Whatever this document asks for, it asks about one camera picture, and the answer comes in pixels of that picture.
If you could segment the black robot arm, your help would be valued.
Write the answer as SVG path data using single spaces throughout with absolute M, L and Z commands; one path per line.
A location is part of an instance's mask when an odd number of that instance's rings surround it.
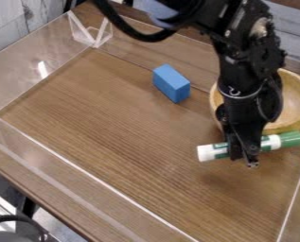
M 153 0 L 153 22 L 168 30 L 191 26 L 211 37 L 220 59 L 216 109 L 234 160 L 259 165 L 266 125 L 284 107 L 279 69 L 287 52 L 263 0 Z

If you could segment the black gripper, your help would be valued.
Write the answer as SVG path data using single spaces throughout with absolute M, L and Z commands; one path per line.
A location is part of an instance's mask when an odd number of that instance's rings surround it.
M 260 165 L 263 130 L 278 119 L 284 106 L 280 68 L 275 63 L 260 65 L 220 57 L 218 91 L 223 102 L 216 117 L 227 137 L 230 158 L 244 159 L 250 168 Z

